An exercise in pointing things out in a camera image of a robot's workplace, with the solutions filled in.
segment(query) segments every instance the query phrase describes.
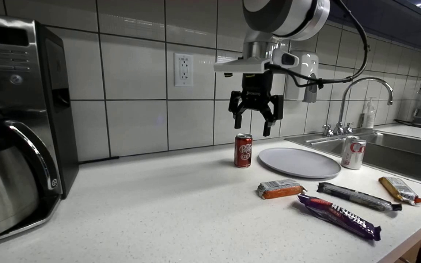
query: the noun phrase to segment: cable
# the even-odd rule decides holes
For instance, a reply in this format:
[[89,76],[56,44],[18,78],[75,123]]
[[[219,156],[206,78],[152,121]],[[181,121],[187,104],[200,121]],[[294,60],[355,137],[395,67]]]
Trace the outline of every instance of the cable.
[[[266,69],[271,69],[274,70],[275,73],[287,73],[290,75],[295,85],[298,88],[306,88],[306,86],[312,86],[312,85],[317,85],[320,89],[326,85],[326,83],[347,83],[347,82],[352,82],[354,79],[357,79],[363,72],[364,72],[364,67],[369,61],[369,53],[370,53],[370,45],[369,45],[369,40],[367,40],[367,34],[366,34],[366,29],[361,26],[361,23],[357,21],[357,18],[352,15],[352,12],[345,6],[345,3],[342,0],[333,0],[345,13],[347,16],[354,22],[354,26],[355,29],[358,31],[360,34],[360,38],[363,41],[363,48],[364,48],[364,56],[363,56],[363,63],[360,66],[360,69],[352,75],[352,76],[347,76],[344,79],[322,79],[322,78],[310,78],[310,76],[304,76],[304,75],[300,75],[297,72],[293,72],[290,69],[284,69],[281,66],[275,66],[275,64],[268,64]],[[301,85],[298,82],[298,79],[304,79],[304,80],[309,80],[309,83],[306,85]]]

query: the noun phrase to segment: soda can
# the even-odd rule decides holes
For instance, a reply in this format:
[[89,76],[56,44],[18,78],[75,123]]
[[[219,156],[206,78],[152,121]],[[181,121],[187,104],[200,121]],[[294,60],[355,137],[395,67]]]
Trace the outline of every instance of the soda can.
[[366,154],[367,142],[357,136],[347,136],[342,148],[342,167],[348,170],[360,170]]
[[236,136],[236,154],[234,154],[236,167],[246,168],[252,165],[252,146],[253,146],[252,135],[238,133]]

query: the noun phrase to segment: white plate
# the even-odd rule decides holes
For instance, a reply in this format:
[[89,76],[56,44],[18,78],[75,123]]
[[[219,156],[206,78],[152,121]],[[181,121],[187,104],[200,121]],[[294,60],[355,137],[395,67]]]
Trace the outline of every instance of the white plate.
[[333,159],[303,149],[266,149],[259,154],[259,159],[278,173],[300,178],[333,178],[341,171],[341,165]]

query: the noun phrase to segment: purple candy wrapper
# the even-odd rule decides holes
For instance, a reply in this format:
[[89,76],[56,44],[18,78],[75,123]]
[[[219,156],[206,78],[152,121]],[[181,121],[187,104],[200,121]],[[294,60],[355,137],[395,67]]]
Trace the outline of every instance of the purple candy wrapper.
[[366,240],[374,240],[374,241],[382,240],[380,227],[374,227],[369,221],[351,213],[350,211],[338,205],[333,205],[319,197],[306,196],[306,194],[300,194],[298,199],[317,218],[336,224]]

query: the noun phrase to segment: coffee carafe handle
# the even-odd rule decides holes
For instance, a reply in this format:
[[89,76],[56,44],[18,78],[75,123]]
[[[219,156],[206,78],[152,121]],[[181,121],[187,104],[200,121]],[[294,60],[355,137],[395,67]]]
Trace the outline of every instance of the coffee carafe handle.
[[32,132],[32,129],[29,129],[26,124],[21,121],[6,120],[5,124],[10,132],[13,132],[19,139],[22,139],[25,145],[35,155],[37,162],[43,168],[47,190],[62,194],[63,189],[59,178],[59,173],[45,143]]

